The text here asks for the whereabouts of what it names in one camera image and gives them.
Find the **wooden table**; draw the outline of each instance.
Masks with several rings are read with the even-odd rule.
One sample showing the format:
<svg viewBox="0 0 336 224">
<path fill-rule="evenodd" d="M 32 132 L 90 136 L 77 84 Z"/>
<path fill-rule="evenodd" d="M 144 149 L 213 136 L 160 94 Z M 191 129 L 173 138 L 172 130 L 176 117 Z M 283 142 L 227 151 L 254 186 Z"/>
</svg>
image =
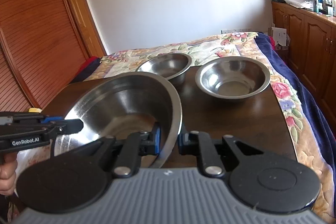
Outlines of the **wooden table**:
<svg viewBox="0 0 336 224">
<path fill-rule="evenodd" d="M 191 67 L 186 72 L 185 83 L 178 89 L 183 122 L 188 130 L 205 131 L 215 139 L 231 134 L 251 145 L 296 160 L 285 118 L 270 86 L 242 102 L 223 101 L 197 87 L 194 77 L 198 69 L 199 67 Z M 108 78 L 104 78 L 68 85 L 43 113 L 65 115 L 82 95 L 107 80 Z M 195 157 L 181 156 L 175 147 L 164 167 L 195 165 Z"/>
</svg>

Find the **stainless steel bowl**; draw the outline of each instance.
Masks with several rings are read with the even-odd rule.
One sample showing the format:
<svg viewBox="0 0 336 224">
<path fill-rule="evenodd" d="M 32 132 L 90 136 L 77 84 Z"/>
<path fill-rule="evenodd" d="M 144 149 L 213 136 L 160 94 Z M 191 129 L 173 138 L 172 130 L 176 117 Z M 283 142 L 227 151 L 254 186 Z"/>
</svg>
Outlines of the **stainless steel bowl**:
<svg viewBox="0 0 336 224">
<path fill-rule="evenodd" d="M 182 124 L 182 106 L 175 88 L 163 77 L 148 72 L 129 72 L 112 77 L 84 95 L 65 119 L 79 118 L 84 128 L 59 136 L 55 155 L 102 136 L 125 139 L 130 133 L 151 131 L 161 125 L 159 156 L 142 157 L 142 166 L 161 167 L 171 154 Z"/>
<path fill-rule="evenodd" d="M 241 100 L 262 92 L 269 85 L 268 68 L 251 58 L 230 56 L 203 65 L 195 76 L 205 93 L 227 100 Z"/>
<path fill-rule="evenodd" d="M 185 80 L 185 72 L 191 66 L 191 57 L 183 53 L 168 53 L 158 55 L 140 65 L 136 71 L 146 71 L 161 75 L 174 86 L 181 85 Z"/>
</svg>

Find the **floral blanket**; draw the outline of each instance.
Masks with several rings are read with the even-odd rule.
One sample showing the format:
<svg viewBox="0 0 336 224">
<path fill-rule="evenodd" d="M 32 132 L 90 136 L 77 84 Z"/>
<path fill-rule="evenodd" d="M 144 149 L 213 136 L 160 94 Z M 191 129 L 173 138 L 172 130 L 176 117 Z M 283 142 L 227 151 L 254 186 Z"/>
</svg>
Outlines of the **floral blanket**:
<svg viewBox="0 0 336 224">
<path fill-rule="evenodd" d="M 298 162 L 313 169 L 321 181 L 321 191 L 314 205 L 314 212 L 328 223 L 334 223 L 334 182 L 332 168 L 323 159 L 310 124 L 303 114 L 296 91 L 287 79 L 277 73 L 266 56 L 258 48 L 256 32 L 239 32 L 214 35 L 192 42 L 170 44 L 160 47 L 115 52 L 101 60 L 97 70 L 86 80 L 111 77 L 134 71 L 147 60 L 169 52 L 182 52 L 191 56 L 192 65 L 203 65 L 216 58 L 244 56 L 262 62 L 271 73 L 271 86 L 278 98 L 292 136 Z M 46 159 L 45 151 L 35 153 L 26 166 Z"/>
</svg>

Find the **cabinet handle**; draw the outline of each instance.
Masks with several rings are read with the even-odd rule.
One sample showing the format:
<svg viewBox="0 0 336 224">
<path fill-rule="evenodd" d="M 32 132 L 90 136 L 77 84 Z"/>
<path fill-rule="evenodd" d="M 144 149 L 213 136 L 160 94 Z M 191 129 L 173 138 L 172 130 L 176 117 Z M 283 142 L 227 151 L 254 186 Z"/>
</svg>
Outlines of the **cabinet handle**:
<svg viewBox="0 0 336 224">
<path fill-rule="evenodd" d="M 327 49 L 327 42 L 328 42 L 328 40 L 329 40 L 329 38 L 326 38 L 326 39 L 325 39 L 325 44 L 324 44 L 324 49 L 325 49 L 326 51 L 329 50 L 329 49 Z"/>
</svg>

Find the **finger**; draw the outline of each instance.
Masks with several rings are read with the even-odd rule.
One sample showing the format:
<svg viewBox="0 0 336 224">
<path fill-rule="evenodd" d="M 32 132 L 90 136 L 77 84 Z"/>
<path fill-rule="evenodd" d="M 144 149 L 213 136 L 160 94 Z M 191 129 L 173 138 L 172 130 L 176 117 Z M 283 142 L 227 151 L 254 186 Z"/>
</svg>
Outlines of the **finger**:
<svg viewBox="0 0 336 224">
<path fill-rule="evenodd" d="M 17 161 L 13 161 L 10 163 L 5 163 L 0 166 L 0 180 L 9 179 L 17 168 Z"/>
<path fill-rule="evenodd" d="M 16 160 L 16 157 L 17 157 L 17 152 L 4 155 L 5 162 L 13 162 Z"/>
<path fill-rule="evenodd" d="M 13 185 L 9 190 L 7 191 L 0 191 L 0 195 L 12 195 L 15 190 L 15 185 Z"/>
<path fill-rule="evenodd" d="M 11 188 L 13 188 L 15 179 L 16 179 L 16 173 L 14 173 L 14 175 L 12 175 L 7 180 L 0 180 L 0 191 L 8 191 Z"/>
</svg>

